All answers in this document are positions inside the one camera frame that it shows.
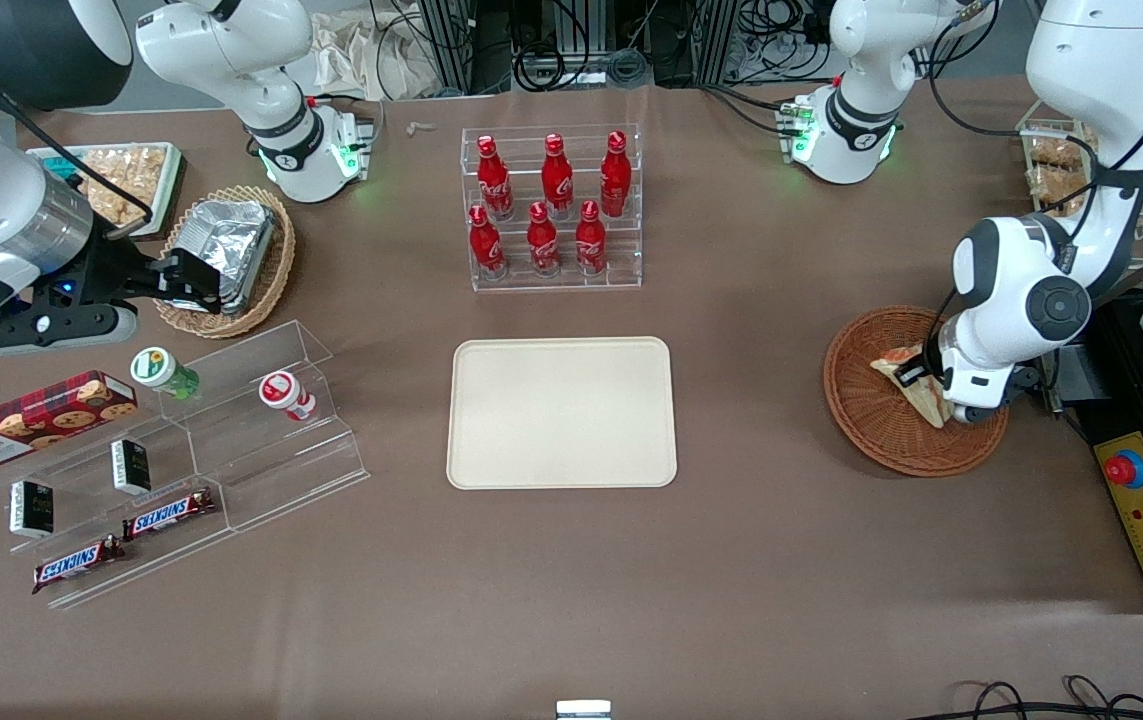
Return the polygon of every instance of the red bottle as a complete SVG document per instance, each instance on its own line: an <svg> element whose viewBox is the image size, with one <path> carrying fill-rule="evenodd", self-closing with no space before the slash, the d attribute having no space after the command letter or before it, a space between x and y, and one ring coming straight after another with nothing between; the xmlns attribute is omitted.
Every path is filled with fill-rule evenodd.
<svg viewBox="0 0 1143 720"><path fill-rule="evenodd" d="M585 200L580 208L580 226L575 229L575 259L580 272L588 277L607 269L607 227L598 219L598 202Z"/></svg>
<svg viewBox="0 0 1143 720"><path fill-rule="evenodd" d="M485 135L478 138L478 184L483 191L483 201L495 222L513 218L513 189L507 183L507 168L495 152L495 138Z"/></svg>
<svg viewBox="0 0 1143 720"><path fill-rule="evenodd" d="M544 138L544 167L539 168L539 181L544 183L544 200L549 203L549 217L569 221L575 209L575 192L572 191L572 163L562 154L562 136L552 133Z"/></svg>
<svg viewBox="0 0 1143 720"><path fill-rule="evenodd" d="M562 272L562 256L558 255L558 229L549 222L549 209L543 202L531 202L531 224L526 229L526 242L531 247L531 266L535 274L552 278Z"/></svg>
<svg viewBox="0 0 1143 720"><path fill-rule="evenodd" d="M625 155L625 133L612 131L607 136L607 158L602 160L602 215L618 218L625 214L629 183L634 168Z"/></svg>
<svg viewBox="0 0 1143 720"><path fill-rule="evenodd" d="M478 266L483 271L483 278L498 281L507 274L507 263L504 250L499 246L499 232L487 218L487 209L474 205L469 209L469 246L474 250Z"/></svg>

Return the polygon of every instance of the white cloth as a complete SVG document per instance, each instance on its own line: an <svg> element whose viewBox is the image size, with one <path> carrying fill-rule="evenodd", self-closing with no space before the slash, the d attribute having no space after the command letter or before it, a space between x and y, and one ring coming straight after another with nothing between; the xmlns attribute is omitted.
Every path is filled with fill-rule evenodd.
<svg viewBox="0 0 1143 720"><path fill-rule="evenodd" d="M321 91L360 90L369 101L406 101L442 90L442 81L429 55L429 40L419 35L419 32L427 35L419 6L403 6L403 13L410 19L405 22L402 14L392 8L378 9L374 22L370 8L312 15L312 49L318 56L315 85ZM389 37L379 45L379 35L384 32ZM376 51L382 53L379 78L375 75Z"/></svg>

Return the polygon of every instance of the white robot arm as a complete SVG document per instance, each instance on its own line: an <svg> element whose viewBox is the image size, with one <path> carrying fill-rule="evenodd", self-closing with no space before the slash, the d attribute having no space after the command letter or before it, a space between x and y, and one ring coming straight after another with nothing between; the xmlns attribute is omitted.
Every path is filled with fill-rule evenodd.
<svg viewBox="0 0 1143 720"><path fill-rule="evenodd" d="M111 101L130 66L131 40L113 5L0 0L0 109L8 113L23 118L15 102ZM218 309L213 267L186 251L152 259L122 235L86 197L0 141L0 354L126 341L136 328L131 297Z"/></svg>
<svg viewBox="0 0 1143 720"><path fill-rule="evenodd" d="M830 33L852 69L782 109L788 131L796 133L790 160L837 184L871 176L913 90L909 54L941 33L945 40L962 37L993 13L997 0L837 0Z"/></svg>
<svg viewBox="0 0 1143 720"><path fill-rule="evenodd" d="M269 177L301 202L327 200L361 169L353 115L310 107L282 70L311 41L298 0L186 0L136 23L145 63L229 105L259 143Z"/></svg>
<svg viewBox="0 0 1143 720"><path fill-rule="evenodd" d="M1048 0L1028 78L1047 105L1096 129L1096 187L1073 217L985 218L956 247L965 310L928 343L928 363L965 421L1026 386L1018 366L1081 333L1092 301L1127 269L1143 205L1143 3Z"/></svg>

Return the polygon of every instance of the brown tablecloth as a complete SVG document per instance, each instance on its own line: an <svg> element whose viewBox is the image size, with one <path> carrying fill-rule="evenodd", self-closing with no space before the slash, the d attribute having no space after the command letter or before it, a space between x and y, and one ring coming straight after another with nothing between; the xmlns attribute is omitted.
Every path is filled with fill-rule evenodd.
<svg viewBox="0 0 1143 720"><path fill-rule="evenodd" d="M1023 79L943 83L1010 127ZM785 96L780 88L762 96ZM829 186L698 91L389 106L369 182L291 205L301 255L265 327L298 318L373 475L73 611L27 593L0 506L0 717L908 717L1012 680L1143 693L1143 584L1086 447L1023 402L997 455L914 480L828 416L820 366L864 310L933 306L960 233L1028 208L1018 151L919 87L878 173ZM478 296L461 227L466 127L639 120L638 291ZM407 137L410 120L437 131ZM265 184L227 111L56 115L64 142L171 141L181 208ZM73 370L181 359L146 303L120 346L0 359L0 398ZM672 350L679 475L638 491L456 491L451 352L480 337L654 334Z"/></svg>

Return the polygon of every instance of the red and white bottle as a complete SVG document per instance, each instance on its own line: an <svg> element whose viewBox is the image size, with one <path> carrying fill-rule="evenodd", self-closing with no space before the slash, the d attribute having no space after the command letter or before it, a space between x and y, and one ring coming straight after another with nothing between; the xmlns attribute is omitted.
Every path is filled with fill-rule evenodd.
<svg viewBox="0 0 1143 720"><path fill-rule="evenodd" d="M549 222L549 208L543 202L531 202L527 214L531 224L526 227L526 242L531 247L531 266L542 278L562 272L562 256L558 254L558 227Z"/></svg>
<svg viewBox="0 0 1143 720"><path fill-rule="evenodd" d="M483 191L483 201L495 222L513 218L513 189L507 183L507 168L495 152L495 138L485 135L478 138L478 184Z"/></svg>
<svg viewBox="0 0 1143 720"><path fill-rule="evenodd" d="M481 205L474 205L469 209L469 247L474 251L478 266L483 272L483 278L488 281L498 281L507 274L507 262L504 261L504 250L499 246L499 232L495 225L490 224L487 217L487 209Z"/></svg>
<svg viewBox="0 0 1143 720"><path fill-rule="evenodd" d="M309 419L318 407L318 398L299 384L296 375L286 370L271 373L259 382L259 400L274 410L282 410L293 421Z"/></svg>
<svg viewBox="0 0 1143 720"><path fill-rule="evenodd" d="M607 136L607 157L602 160L602 215L618 218L625 214L629 200L629 183L634 168L625 155L625 133L612 131Z"/></svg>
<svg viewBox="0 0 1143 720"><path fill-rule="evenodd" d="M575 227L575 259L580 272L588 277L607 269L607 227L598 218L598 202L585 200L580 207L580 224Z"/></svg>
<svg viewBox="0 0 1143 720"><path fill-rule="evenodd" d="M544 167L539 168L539 182L544 184L544 200L549 203L549 217L569 221L575 213L575 191L572 190L572 163L563 154L562 136L558 133L544 138Z"/></svg>

